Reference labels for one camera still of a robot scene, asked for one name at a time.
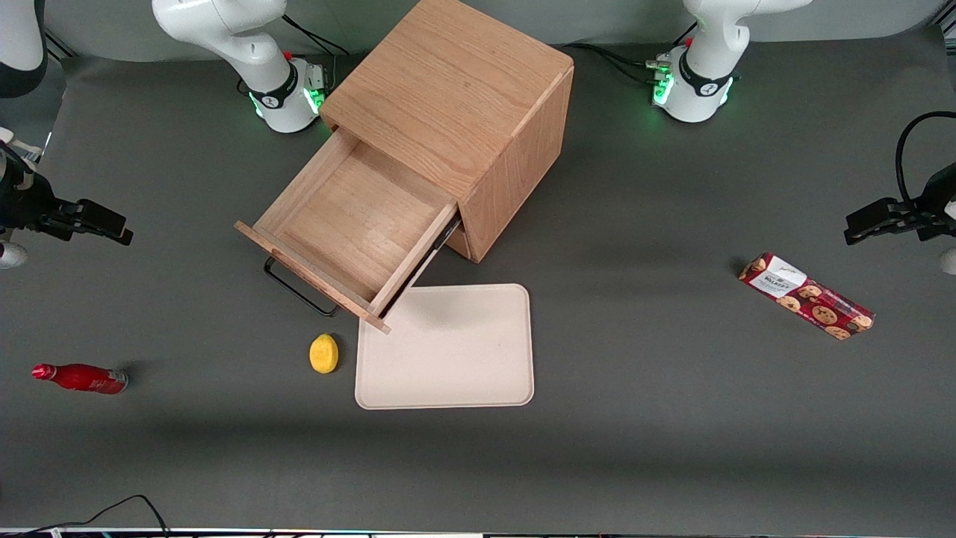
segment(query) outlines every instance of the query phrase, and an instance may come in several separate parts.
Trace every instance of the open drawer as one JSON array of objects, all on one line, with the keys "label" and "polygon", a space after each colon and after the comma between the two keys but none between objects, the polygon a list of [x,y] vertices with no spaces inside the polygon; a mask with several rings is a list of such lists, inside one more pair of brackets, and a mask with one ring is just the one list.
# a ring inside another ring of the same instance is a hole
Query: open drawer
[{"label": "open drawer", "polygon": [[388,309],[450,233],[456,213],[451,194],[340,128],[254,226],[235,227],[388,332]]}]

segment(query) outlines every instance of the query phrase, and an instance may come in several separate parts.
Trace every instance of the beige tray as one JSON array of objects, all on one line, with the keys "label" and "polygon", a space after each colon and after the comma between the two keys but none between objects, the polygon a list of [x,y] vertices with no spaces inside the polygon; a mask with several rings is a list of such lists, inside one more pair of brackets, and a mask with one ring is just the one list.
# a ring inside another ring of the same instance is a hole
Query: beige tray
[{"label": "beige tray", "polygon": [[502,407],[532,399],[531,306],[520,284],[414,287],[388,324],[389,334],[358,324],[362,408]]}]

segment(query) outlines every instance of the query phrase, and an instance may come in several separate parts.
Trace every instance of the gray tabletop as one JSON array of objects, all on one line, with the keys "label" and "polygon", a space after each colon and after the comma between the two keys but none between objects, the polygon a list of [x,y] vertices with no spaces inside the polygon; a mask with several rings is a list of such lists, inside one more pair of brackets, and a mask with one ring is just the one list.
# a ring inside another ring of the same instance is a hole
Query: gray tabletop
[{"label": "gray tabletop", "polygon": [[[572,55],[554,168],[484,262],[445,249],[418,283],[527,287],[534,399],[378,413],[353,398],[356,318],[317,317],[232,230],[328,130],[270,132],[224,62],[69,65],[42,171],[136,239],[17,236],[32,259],[0,275],[0,524],[145,493],[174,527],[956,533],[956,278],[936,263],[950,245],[841,234],[896,195],[906,122],[956,106],[939,31],[753,44],[697,125]],[[920,127],[911,189],[954,142],[952,123]],[[731,268],[764,251],[875,327],[838,342],[738,282]],[[343,359],[328,376],[307,359],[322,332]],[[66,392],[30,378],[41,361],[134,383]],[[125,507],[103,523],[152,522]]]}]

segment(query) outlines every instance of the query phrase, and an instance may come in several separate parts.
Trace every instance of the wooden cabinet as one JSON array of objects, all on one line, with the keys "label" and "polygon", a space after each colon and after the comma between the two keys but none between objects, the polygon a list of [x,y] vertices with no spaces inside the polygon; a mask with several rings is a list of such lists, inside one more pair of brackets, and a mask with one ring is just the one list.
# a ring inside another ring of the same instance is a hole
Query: wooden cabinet
[{"label": "wooden cabinet", "polygon": [[456,0],[422,0],[322,104],[332,137],[236,228],[382,330],[436,239],[478,262],[561,150],[574,64]]}]

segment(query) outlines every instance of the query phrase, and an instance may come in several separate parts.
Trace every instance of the red bottle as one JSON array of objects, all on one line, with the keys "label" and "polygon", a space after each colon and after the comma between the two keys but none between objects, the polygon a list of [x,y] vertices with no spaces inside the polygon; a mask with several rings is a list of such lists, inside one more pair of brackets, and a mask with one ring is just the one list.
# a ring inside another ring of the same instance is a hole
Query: red bottle
[{"label": "red bottle", "polygon": [[119,394],[129,378],[119,370],[107,370],[90,365],[53,366],[39,364],[33,367],[33,377],[50,380],[70,391]]}]

